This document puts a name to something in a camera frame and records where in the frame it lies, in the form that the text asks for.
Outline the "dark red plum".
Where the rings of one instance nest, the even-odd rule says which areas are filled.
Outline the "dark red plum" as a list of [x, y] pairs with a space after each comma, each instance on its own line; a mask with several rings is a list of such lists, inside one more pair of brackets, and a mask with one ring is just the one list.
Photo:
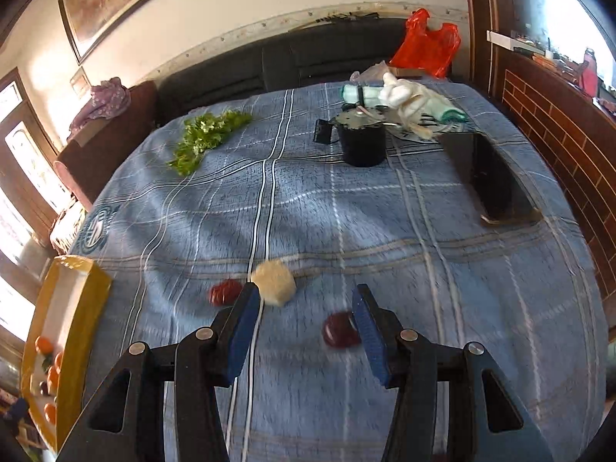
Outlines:
[[350, 348], [361, 343], [351, 311], [336, 312], [328, 316], [321, 328], [321, 336], [326, 345], [336, 349]]

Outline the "small red fruit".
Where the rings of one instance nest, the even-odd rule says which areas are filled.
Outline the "small red fruit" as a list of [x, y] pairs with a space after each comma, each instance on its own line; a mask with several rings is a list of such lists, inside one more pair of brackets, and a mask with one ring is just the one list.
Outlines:
[[208, 299], [212, 306], [233, 306], [241, 291], [243, 284], [237, 280], [225, 280], [210, 288]]

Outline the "pale peeled fruit piece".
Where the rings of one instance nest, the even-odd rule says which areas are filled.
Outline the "pale peeled fruit piece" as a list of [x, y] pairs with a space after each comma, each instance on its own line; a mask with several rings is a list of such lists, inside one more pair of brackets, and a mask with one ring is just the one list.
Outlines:
[[280, 260], [261, 263], [249, 280], [258, 287], [266, 305], [285, 306], [295, 296], [295, 278]]

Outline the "yellow rimmed white tray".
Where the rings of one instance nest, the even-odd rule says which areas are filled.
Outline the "yellow rimmed white tray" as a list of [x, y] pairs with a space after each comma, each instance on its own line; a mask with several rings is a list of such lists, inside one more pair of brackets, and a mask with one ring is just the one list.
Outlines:
[[[58, 453], [82, 410], [85, 375], [112, 279], [91, 259], [68, 254], [55, 258], [43, 281], [24, 345], [20, 393], [48, 449]], [[44, 336], [54, 344], [52, 356], [35, 351]], [[47, 390], [47, 372], [54, 357], [64, 352], [56, 396]], [[44, 406], [55, 403], [56, 425], [45, 418]]]

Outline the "blue plaid tablecloth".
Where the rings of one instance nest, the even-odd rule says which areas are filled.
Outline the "blue plaid tablecloth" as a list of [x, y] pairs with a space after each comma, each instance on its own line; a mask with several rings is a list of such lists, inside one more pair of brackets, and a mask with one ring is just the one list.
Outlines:
[[359, 284], [434, 342], [482, 343], [556, 460], [576, 459], [606, 398], [608, 328], [591, 253], [521, 131], [467, 85], [433, 88], [498, 147], [541, 221], [486, 228], [435, 144], [389, 139], [373, 168], [315, 144], [315, 122], [340, 110], [337, 84], [213, 105], [253, 120], [185, 177], [169, 165], [184, 130], [173, 120], [115, 171], [72, 248], [112, 279], [85, 396], [129, 344], [178, 342], [214, 318], [211, 287], [278, 260], [295, 296], [262, 309], [241, 377], [217, 393], [232, 460], [380, 459], [396, 394], [362, 349], [337, 352], [321, 338]]

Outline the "orange mandarin with leaves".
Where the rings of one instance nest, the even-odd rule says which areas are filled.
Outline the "orange mandarin with leaves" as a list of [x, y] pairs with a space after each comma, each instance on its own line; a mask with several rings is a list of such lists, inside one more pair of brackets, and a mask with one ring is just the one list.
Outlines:
[[44, 336], [38, 336], [34, 341], [35, 351], [44, 357], [52, 356], [54, 353], [54, 344]]

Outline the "black smartphone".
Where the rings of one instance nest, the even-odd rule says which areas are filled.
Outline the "black smartphone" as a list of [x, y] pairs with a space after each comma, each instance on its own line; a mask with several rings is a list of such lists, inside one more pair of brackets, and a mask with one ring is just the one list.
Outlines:
[[437, 137], [489, 228], [532, 224], [543, 215], [521, 179], [481, 132], [447, 132]]

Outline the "patterned blanket seat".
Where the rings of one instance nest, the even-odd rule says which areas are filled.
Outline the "patterned blanket seat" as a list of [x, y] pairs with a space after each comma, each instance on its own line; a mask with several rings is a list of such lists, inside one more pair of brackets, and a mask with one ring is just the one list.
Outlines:
[[86, 217], [85, 208], [79, 201], [75, 201], [56, 218], [49, 241], [58, 254], [66, 254], [70, 250]]

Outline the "green lettuce bunch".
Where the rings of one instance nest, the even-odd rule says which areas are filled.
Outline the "green lettuce bunch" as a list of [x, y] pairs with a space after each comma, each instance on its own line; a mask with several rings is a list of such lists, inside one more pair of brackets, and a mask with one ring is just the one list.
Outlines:
[[240, 110], [226, 110], [220, 115], [205, 113], [185, 120], [182, 138], [167, 166], [180, 176], [193, 174], [208, 151], [223, 145], [233, 132], [252, 120], [251, 114]]

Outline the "black cup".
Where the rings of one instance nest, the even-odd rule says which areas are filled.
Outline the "black cup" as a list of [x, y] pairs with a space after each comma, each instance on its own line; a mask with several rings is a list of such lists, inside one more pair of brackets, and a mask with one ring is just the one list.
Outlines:
[[356, 107], [333, 118], [343, 161], [351, 166], [368, 168], [385, 160], [384, 118], [374, 110]]

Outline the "purple cloth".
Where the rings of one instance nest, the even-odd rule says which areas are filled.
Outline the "purple cloth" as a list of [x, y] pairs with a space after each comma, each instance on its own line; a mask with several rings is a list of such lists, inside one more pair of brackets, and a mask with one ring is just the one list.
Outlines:
[[131, 105], [129, 89], [117, 76], [93, 85], [90, 99], [79, 110], [69, 125], [68, 141], [72, 140], [89, 122], [110, 120], [123, 114]]

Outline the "red plastic bag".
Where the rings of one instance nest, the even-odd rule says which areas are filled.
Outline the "red plastic bag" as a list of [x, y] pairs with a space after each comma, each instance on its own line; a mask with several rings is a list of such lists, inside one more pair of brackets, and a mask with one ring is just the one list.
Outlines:
[[462, 37], [453, 23], [429, 29], [429, 19], [429, 11], [419, 8], [406, 20], [403, 43], [390, 60], [390, 66], [422, 70], [430, 76], [445, 78], [462, 45]]

